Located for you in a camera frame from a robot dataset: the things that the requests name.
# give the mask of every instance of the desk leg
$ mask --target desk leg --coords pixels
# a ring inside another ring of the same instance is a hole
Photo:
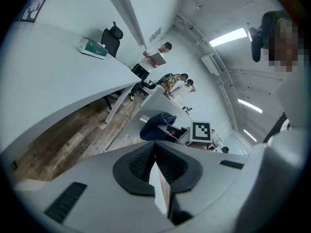
[[[134,85],[128,86],[125,88],[125,90],[122,92],[121,96],[117,100],[117,102],[113,105],[112,110],[108,114],[105,123],[109,123],[113,117],[113,115],[116,113],[117,109],[120,107],[126,96],[130,93]]]

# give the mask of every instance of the patterned shirt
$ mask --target patterned shirt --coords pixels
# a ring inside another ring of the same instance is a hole
[[[164,92],[172,92],[172,87],[180,80],[179,74],[170,76],[161,86],[164,88]]]

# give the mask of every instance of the table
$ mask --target table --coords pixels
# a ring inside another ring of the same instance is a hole
[[[81,54],[81,38],[51,25],[12,25],[0,49],[0,153],[6,164],[70,113],[141,81],[109,54],[104,60]]]

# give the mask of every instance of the black office chair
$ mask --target black office chair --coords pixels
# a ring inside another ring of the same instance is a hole
[[[116,57],[117,51],[118,51],[119,46],[120,46],[120,40],[122,38],[123,38],[122,30],[116,26],[116,22],[113,22],[113,26],[110,30],[109,29],[104,30],[103,35],[102,35],[101,44],[105,44],[105,48],[107,49],[108,53],[111,56]],[[116,95],[120,96],[122,94],[123,90],[124,89],[116,91],[114,93]],[[112,107],[111,107],[110,101],[108,99],[118,100],[117,98],[115,98],[111,94],[104,96],[103,98],[105,99],[110,110],[112,109]]]

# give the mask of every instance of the tree picture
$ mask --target tree picture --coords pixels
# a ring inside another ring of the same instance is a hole
[[[44,2],[45,0],[29,0],[22,13],[20,21],[35,22]]]

